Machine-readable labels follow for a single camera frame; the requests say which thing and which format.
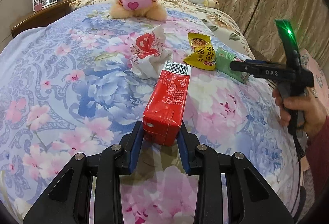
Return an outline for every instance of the red milk carton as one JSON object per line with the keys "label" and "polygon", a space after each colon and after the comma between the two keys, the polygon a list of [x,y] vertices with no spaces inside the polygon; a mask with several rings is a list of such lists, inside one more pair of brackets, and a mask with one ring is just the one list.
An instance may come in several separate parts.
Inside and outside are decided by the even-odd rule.
{"label": "red milk carton", "polygon": [[191,66],[166,61],[143,113],[144,138],[171,146],[181,128]]}

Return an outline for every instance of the green carton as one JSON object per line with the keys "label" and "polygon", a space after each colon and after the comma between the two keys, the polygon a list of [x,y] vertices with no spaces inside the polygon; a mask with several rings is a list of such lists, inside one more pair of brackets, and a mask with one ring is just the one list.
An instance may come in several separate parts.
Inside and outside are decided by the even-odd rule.
{"label": "green carton", "polygon": [[234,54],[219,47],[216,51],[216,69],[240,81],[241,83],[246,83],[250,74],[231,70],[231,61],[240,61],[240,59]]}

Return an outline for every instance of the floral bedspread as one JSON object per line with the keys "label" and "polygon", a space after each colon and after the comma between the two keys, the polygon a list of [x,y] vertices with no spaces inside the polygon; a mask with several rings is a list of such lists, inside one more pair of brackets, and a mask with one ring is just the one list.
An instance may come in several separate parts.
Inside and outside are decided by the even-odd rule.
{"label": "floral bedspread", "polygon": [[[159,22],[113,20],[108,8],[86,6],[25,31],[0,55],[0,199],[19,222],[75,153],[100,153],[131,132],[157,82],[130,71],[129,46]],[[160,24],[174,61],[190,49],[188,32],[232,52],[198,18],[167,12]],[[193,68],[184,122],[218,152],[244,153],[292,210],[299,164],[264,80],[250,77],[245,85]],[[125,223],[193,223],[198,177],[185,175],[176,144],[144,141],[134,174],[120,180]]]}
{"label": "floral bedspread", "polygon": [[[248,42],[241,33],[235,21],[226,13],[205,8],[191,3],[189,0],[160,0],[160,3],[167,9],[174,9],[191,14],[201,19],[213,34],[231,49],[255,59]],[[91,4],[106,4],[111,0],[72,0],[72,10],[82,8]]]}

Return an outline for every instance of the hand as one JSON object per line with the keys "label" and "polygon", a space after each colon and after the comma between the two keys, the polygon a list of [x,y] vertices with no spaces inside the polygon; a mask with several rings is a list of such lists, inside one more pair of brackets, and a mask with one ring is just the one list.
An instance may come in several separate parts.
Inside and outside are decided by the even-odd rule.
{"label": "hand", "polygon": [[326,121],[327,111],[320,100],[314,97],[309,88],[307,88],[307,92],[307,96],[288,97],[282,101],[279,90],[276,88],[273,90],[272,97],[275,98],[275,104],[280,107],[281,119],[279,122],[284,127],[289,125],[291,119],[284,106],[287,109],[304,111],[304,131],[312,140],[322,129]]}

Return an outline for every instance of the wooden bedside table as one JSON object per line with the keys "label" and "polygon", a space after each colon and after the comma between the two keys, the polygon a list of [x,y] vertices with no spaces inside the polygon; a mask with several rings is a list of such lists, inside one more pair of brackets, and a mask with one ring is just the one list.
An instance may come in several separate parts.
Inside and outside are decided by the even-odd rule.
{"label": "wooden bedside table", "polygon": [[21,32],[42,26],[47,26],[71,12],[70,1],[57,3],[53,6],[44,8],[42,11],[31,12],[24,17],[19,18],[10,25],[13,38]]}

